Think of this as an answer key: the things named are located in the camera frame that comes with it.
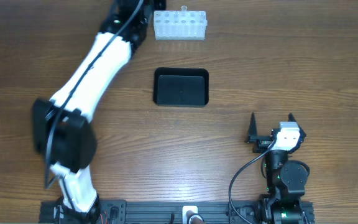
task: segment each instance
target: translucent plastic box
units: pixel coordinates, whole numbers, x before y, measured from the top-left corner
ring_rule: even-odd
[[[156,40],[204,40],[207,25],[205,11],[154,11]]]

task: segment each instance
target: wooden tabletop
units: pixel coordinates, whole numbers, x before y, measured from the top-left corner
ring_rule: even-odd
[[[153,27],[99,102],[91,163],[102,199],[227,201],[253,159],[251,112],[269,134],[293,113],[308,137],[293,154],[311,167],[303,200],[317,223],[358,223],[358,1],[168,1],[206,11],[205,41],[156,41]],[[49,99],[88,53],[108,0],[0,0],[0,222],[37,222],[44,162],[30,109]],[[204,108],[152,101],[158,67],[205,68]],[[235,200],[265,193],[260,162],[236,181]]]

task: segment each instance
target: black mounting plate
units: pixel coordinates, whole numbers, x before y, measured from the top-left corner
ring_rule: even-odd
[[[182,223],[182,207],[196,205],[198,213],[207,224],[237,224],[245,223],[233,211],[229,212],[227,202],[126,202],[125,200],[101,200],[102,213],[106,212],[108,224],[169,224],[171,214],[174,214],[174,224]],[[257,202],[233,201],[237,211],[250,222],[257,224],[254,209]],[[42,202],[39,223],[77,224],[68,216],[54,218],[56,202]],[[313,220],[313,204],[302,202],[308,218]]]

